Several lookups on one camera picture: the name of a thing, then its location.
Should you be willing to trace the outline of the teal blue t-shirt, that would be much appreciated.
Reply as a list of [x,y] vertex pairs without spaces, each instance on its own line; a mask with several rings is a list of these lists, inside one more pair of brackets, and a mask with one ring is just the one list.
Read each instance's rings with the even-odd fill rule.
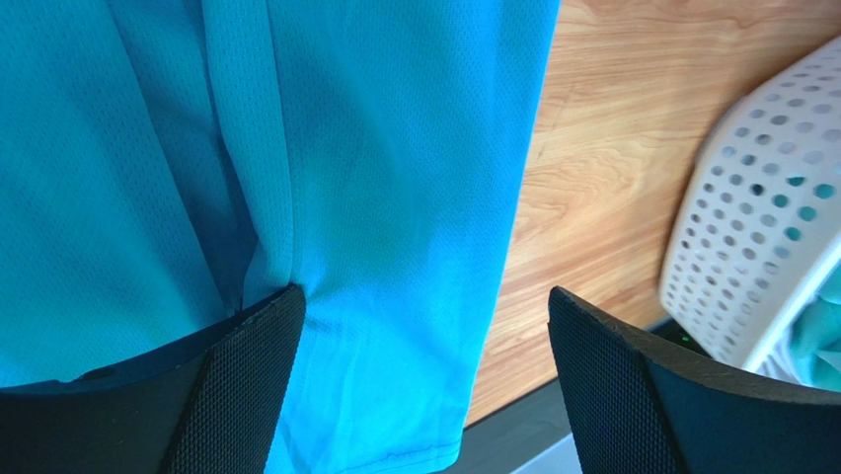
[[557,1],[5,1],[1,384],[288,286],[267,473],[453,465]]

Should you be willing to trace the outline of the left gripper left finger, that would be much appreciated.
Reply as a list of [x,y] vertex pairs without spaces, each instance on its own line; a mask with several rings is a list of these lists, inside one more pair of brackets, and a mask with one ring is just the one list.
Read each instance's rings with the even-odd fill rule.
[[261,473],[306,313],[290,285],[156,350],[1,392],[5,473]]

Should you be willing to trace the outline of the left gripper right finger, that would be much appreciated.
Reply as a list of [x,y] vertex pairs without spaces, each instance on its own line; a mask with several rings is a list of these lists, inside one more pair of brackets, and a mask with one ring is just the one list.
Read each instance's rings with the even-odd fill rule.
[[764,377],[555,287],[548,332],[585,473],[836,473],[840,396]]

